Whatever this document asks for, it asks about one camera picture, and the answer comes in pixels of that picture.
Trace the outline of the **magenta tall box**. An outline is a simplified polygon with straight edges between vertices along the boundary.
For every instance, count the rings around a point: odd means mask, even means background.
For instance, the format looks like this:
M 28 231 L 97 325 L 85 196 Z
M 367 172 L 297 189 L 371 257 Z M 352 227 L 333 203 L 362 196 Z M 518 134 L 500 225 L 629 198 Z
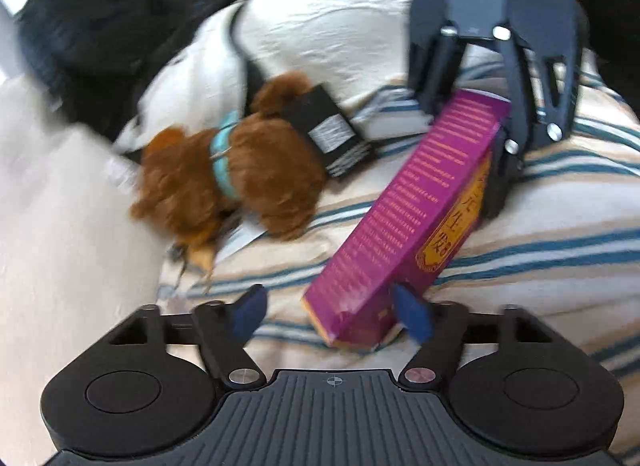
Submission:
M 422 295 L 480 219 L 491 146 L 509 114 L 497 94 L 464 88 L 303 296 L 331 347 L 371 350 L 397 319 L 392 286 Z

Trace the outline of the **striped bed sheet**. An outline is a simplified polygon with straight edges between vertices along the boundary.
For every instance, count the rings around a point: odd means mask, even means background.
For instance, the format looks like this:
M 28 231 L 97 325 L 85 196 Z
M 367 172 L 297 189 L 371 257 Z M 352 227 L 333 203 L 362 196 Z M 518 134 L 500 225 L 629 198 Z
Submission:
M 165 259 L 157 297 L 167 312 L 231 301 L 250 285 L 269 291 L 265 322 L 248 353 L 278 368 L 389 368 L 399 371 L 414 343 L 399 336 L 374 351 L 331 348 L 300 299 L 378 194 L 416 149 L 386 143 L 378 160 L 328 192 L 306 233 L 281 243 L 253 241 L 216 264 L 212 275 Z M 572 137 L 531 153 L 498 218 L 480 226 L 427 290 L 476 312 L 517 304 L 607 368 L 622 384 L 625 408 L 612 449 L 639 460 L 639 122 L 620 93 L 591 67 L 582 72 Z

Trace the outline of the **black hang tag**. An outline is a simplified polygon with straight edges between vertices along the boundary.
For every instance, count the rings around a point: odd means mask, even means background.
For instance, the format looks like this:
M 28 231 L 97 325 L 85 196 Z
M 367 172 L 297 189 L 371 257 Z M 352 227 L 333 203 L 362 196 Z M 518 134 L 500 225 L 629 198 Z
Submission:
M 347 179 L 375 160 L 372 145 L 321 84 L 286 105 L 282 116 L 309 143 L 330 179 Z

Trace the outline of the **large cream pillow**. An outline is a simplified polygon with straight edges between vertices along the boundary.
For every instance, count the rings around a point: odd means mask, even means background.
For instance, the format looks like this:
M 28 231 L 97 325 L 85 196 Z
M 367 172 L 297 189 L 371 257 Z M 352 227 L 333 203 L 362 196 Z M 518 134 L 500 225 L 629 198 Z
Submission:
M 155 299 L 166 243 L 134 223 L 134 171 L 70 125 L 22 76 L 1 88 L 1 458 L 54 450 L 46 383 L 135 308 Z

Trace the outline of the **brown plush dog toy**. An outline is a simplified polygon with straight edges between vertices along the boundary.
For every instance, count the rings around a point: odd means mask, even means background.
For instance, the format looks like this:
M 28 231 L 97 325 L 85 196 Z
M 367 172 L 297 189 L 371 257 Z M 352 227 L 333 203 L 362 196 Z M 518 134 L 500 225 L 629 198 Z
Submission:
M 257 215 L 281 241 L 302 236 L 326 170 L 282 112 L 311 89 L 306 74 L 289 71 L 262 86 L 246 117 L 232 112 L 219 127 L 193 134 L 179 126 L 160 131 L 143 149 L 130 217 L 171 236 L 206 272 L 213 271 L 224 221 L 237 210 Z

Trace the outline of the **black backpack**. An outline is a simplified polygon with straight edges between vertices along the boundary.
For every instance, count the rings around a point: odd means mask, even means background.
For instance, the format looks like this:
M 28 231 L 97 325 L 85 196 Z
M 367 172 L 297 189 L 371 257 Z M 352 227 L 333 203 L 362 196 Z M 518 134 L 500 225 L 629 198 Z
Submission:
M 110 142 L 206 18 L 236 0 L 27 0 L 18 43 L 71 122 Z

